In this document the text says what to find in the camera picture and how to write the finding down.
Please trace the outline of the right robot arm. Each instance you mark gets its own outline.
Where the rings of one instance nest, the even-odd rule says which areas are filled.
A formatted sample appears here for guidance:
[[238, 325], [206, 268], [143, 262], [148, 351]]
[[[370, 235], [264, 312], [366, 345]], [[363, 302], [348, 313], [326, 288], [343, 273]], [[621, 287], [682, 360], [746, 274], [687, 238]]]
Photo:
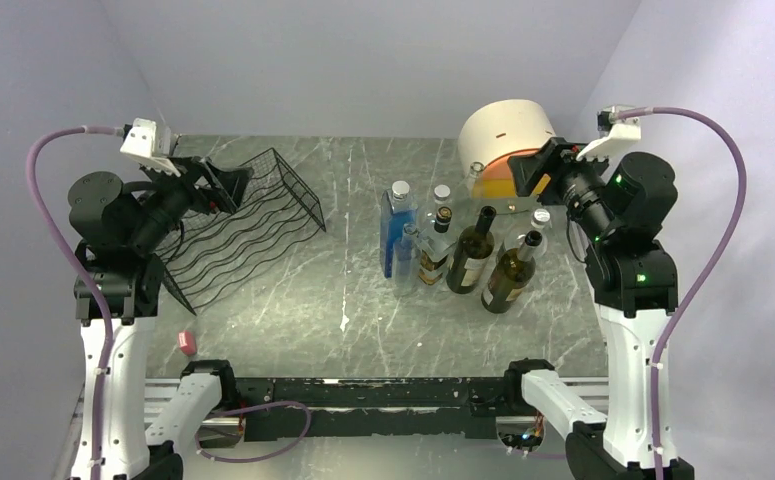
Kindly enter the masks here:
[[677, 268], [658, 241], [678, 192], [670, 164], [646, 152], [610, 172], [586, 146], [560, 137], [507, 161], [515, 192], [561, 206], [587, 236], [585, 271], [608, 356], [608, 409], [591, 407], [540, 359], [512, 362], [502, 398], [516, 414], [539, 413], [565, 442], [577, 479], [691, 479], [660, 411], [668, 372], [663, 333], [679, 310]]

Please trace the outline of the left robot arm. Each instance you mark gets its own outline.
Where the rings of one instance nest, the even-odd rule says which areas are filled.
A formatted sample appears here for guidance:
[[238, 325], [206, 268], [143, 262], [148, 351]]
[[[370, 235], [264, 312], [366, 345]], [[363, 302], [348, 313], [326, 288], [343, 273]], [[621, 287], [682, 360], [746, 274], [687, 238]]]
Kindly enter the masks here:
[[69, 190], [80, 236], [74, 296], [85, 352], [85, 406], [74, 479], [179, 479], [191, 438], [210, 412], [236, 409], [230, 364], [190, 368], [160, 420], [143, 423], [145, 365], [161, 289], [173, 279], [158, 247], [189, 212], [232, 214], [254, 181], [250, 167], [221, 169], [208, 158], [174, 160], [175, 173], [124, 182], [98, 171]]

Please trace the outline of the small clear glass bottle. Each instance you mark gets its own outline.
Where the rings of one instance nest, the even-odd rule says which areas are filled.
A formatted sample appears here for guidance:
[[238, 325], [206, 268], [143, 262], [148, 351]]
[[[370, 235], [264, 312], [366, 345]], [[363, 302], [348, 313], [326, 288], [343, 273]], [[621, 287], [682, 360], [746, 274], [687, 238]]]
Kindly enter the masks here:
[[393, 244], [392, 280], [397, 297], [409, 295], [416, 288], [419, 271], [419, 230], [415, 223], [403, 225], [402, 233]]

